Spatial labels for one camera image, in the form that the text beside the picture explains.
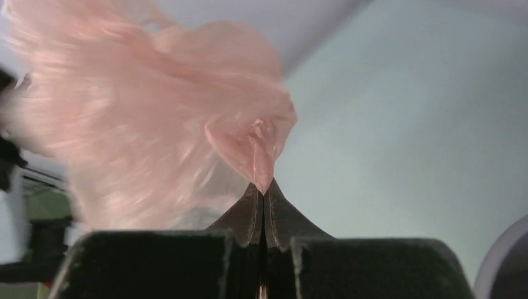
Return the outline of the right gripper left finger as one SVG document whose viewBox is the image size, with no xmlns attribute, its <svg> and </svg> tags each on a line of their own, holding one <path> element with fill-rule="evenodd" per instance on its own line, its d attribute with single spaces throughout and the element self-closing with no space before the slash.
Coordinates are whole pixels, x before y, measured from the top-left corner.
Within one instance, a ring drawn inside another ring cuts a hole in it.
<svg viewBox="0 0 528 299">
<path fill-rule="evenodd" d="M 70 248 L 51 298 L 257 298 L 262 195 L 205 230 L 98 231 Z"/>
</svg>

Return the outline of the pink plastic trash bag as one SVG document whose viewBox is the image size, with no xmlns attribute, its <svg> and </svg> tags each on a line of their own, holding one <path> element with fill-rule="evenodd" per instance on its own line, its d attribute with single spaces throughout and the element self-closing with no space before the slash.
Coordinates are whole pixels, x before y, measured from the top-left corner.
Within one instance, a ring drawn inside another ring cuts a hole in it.
<svg viewBox="0 0 528 299">
<path fill-rule="evenodd" d="M 186 29 L 150 1 L 10 1 L 27 77 L 1 105 L 65 166 L 94 230 L 171 229 L 265 192 L 297 116 L 276 50 L 232 21 Z"/>
</svg>

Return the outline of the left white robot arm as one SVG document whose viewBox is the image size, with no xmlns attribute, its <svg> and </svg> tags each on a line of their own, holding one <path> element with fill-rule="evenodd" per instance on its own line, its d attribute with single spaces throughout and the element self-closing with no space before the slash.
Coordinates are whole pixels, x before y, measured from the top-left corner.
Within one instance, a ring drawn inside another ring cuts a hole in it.
<svg viewBox="0 0 528 299">
<path fill-rule="evenodd" d="M 19 87 L 1 70 L 1 283 L 50 284 L 72 212 L 57 165 L 23 152 L 9 131 L 6 103 Z"/>
</svg>

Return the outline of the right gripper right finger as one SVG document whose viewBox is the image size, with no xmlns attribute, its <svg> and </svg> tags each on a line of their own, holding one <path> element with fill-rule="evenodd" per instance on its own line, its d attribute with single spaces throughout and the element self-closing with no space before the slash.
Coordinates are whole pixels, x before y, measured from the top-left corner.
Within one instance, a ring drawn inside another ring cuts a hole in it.
<svg viewBox="0 0 528 299">
<path fill-rule="evenodd" d="M 431 238 L 338 239 L 272 182 L 263 198 L 265 298 L 472 298 L 454 252 Z"/>
</svg>

